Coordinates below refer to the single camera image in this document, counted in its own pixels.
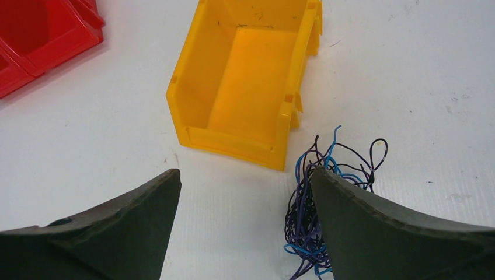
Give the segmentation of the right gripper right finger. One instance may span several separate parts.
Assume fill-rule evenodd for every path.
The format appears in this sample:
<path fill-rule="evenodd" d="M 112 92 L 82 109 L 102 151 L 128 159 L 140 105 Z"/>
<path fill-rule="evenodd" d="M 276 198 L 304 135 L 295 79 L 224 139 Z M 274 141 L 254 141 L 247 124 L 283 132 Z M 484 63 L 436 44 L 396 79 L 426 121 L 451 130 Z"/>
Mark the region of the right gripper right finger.
<path fill-rule="evenodd" d="M 494 229 L 365 191 L 322 167 L 311 188 L 335 279 L 493 279 Z"/>

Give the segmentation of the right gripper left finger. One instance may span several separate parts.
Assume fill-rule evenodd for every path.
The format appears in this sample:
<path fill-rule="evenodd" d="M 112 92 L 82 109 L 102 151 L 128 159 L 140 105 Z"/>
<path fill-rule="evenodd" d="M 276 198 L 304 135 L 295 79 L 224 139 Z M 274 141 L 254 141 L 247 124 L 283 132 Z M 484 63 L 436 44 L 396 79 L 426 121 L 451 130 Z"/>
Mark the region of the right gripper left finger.
<path fill-rule="evenodd" d="M 159 279 L 181 187 L 169 169 L 45 227 L 1 232 L 1 278 Z"/>

